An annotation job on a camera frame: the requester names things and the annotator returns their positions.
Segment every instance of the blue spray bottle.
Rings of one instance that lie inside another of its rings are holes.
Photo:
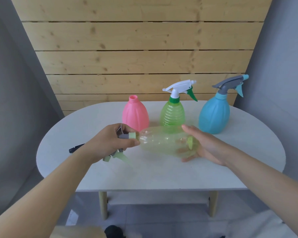
[[[213,85],[213,88],[218,88],[219,91],[215,97],[211,98],[203,106],[199,116],[199,129],[210,134],[218,134],[222,132],[228,123],[230,110],[226,100],[227,91],[235,89],[240,96],[243,96],[242,84],[248,79],[248,75],[238,75],[227,78],[218,84]]]

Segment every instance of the table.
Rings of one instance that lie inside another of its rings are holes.
[[[108,124],[120,123],[127,102],[106,102],[88,106],[66,116],[44,136],[36,155],[43,177],[48,176],[68,156],[69,149],[87,142]],[[143,102],[150,126],[159,125],[165,101]],[[182,101],[186,124],[198,125],[199,113],[206,101]],[[219,139],[241,149],[267,165],[283,171],[284,148],[277,136],[254,116],[230,106],[231,116]],[[219,190],[246,189],[226,167],[206,159],[182,163],[179,158],[155,155],[140,147],[125,152],[131,166],[119,159],[99,161],[91,166],[77,191],[98,191],[101,213],[107,218],[110,204],[208,203],[215,214]]]

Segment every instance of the black shoe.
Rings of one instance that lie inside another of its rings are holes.
[[[123,230],[118,226],[111,225],[107,227],[104,232],[107,238],[126,238]]]

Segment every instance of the tabletop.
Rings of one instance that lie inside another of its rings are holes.
[[[69,149],[87,142],[108,124],[120,123],[127,102],[105,102],[88,106],[66,116],[44,136],[36,155],[43,177],[48,176],[70,154]],[[150,126],[159,125],[165,101],[143,102],[148,110]],[[186,124],[198,124],[199,113],[206,101],[181,101]],[[284,148],[277,136],[254,116],[230,106],[230,119],[219,139],[241,149],[267,165],[283,171]],[[99,161],[91,166],[77,191],[118,190],[223,190],[246,189],[226,167],[197,158],[182,163],[179,158],[156,155],[129,148],[124,154],[131,165],[119,159]]]

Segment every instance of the gray wall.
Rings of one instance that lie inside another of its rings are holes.
[[[42,68],[35,68],[36,59],[28,62],[35,55],[33,49],[29,45],[20,48],[20,40],[13,38],[17,31],[20,37],[25,32],[22,25],[11,30],[13,22],[20,21],[11,7],[0,7],[6,8],[4,14],[12,22],[8,26],[0,18],[0,213],[35,168],[41,139],[62,116],[60,107],[51,101],[55,96],[41,86],[44,73],[38,77],[33,72]]]
[[[284,173],[298,180],[298,0],[273,0],[234,106],[264,122],[286,151]]]

